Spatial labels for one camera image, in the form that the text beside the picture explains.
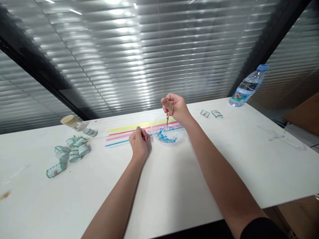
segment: water bottle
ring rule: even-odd
[[[261,86],[265,78],[265,71],[268,68],[269,65],[259,65],[257,70],[247,76],[242,83],[240,83],[237,90],[230,98],[229,103],[235,107],[243,106]]]

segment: wooden lid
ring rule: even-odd
[[[74,115],[68,115],[68,116],[65,116],[64,118],[62,118],[60,122],[62,124],[69,126],[69,125],[77,122],[77,117],[75,117]]]

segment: yellow straw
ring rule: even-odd
[[[175,121],[174,118],[170,117],[168,119],[169,122],[173,122]],[[154,125],[158,125],[158,124],[164,124],[166,123],[165,119],[160,119],[157,121],[151,121],[151,122],[145,122],[145,123],[140,123],[140,124],[133,124],[130,126],[124,126],[124,127],[120,127],[120,128],[115,128],[115,129],[110,129],[107,130],[107,133],[114,133],[114,132],[126,132],[126,131],[130,131],[130,130],[134,130],[136,129],[137,126],[141,127],[141,128],[146,128],[146,127],[150,127],[152,126],[152,124],[154,123]]]

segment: right arm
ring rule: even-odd
[[[258,217],[267,217],[258,206],[233,167],[210,141],[191,116],[184,99],[176,94],[163,98],[164,112],[172,109],[173,117],[187,131],[206,183],[233,236],[240,238],[243,229]]]

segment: small glass jar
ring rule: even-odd
[[[77,132],[81,132],[86,128],[86,125],[79,121],[79,119],[74,115],[65,116],[60,122]]]

